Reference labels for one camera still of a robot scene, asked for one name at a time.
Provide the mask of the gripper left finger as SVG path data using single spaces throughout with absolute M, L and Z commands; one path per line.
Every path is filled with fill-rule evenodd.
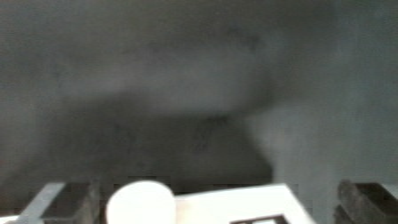
M 99 186 L 92 182 L 49 182 L 16 224 L 99 224 Z

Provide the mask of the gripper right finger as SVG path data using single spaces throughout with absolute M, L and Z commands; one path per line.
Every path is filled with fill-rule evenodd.
M 337 201 L 334 224 L 398 224 L 398 184 L 343 180 Z

